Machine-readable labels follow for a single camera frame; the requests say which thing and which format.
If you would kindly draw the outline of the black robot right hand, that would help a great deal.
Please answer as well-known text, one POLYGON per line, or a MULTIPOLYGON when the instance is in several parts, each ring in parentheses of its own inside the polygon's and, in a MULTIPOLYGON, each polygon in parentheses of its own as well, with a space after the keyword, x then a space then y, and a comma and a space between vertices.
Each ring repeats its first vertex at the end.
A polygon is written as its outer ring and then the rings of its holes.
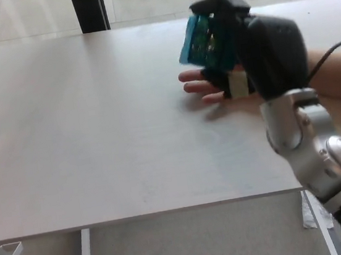
POLYGON ((230 74, 237 65, 246 73, 248 90, 270 101, 308 84, 306 46, 293 20, 251 14, 245 0, 199 0, 193 15, 206 19, 213 37, 196 57, 203 61, 202 76, 233 97, 230 74))

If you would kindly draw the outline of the person's bare hand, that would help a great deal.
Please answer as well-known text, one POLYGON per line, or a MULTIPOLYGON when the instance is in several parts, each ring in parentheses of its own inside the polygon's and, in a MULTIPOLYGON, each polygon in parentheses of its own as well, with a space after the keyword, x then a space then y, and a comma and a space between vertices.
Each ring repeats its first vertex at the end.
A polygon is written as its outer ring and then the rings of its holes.
POLYGON ((198 111, 210 107, 230 107, 242 105, 260 105, 264 100, 256 92, 246 96, 231 98, 226 92, 204 77, 204 70, 187 70, 180 73, 179 81, 183 84, 183 90, 188 94, 184 99, 185 107, 189 111, 198 111))

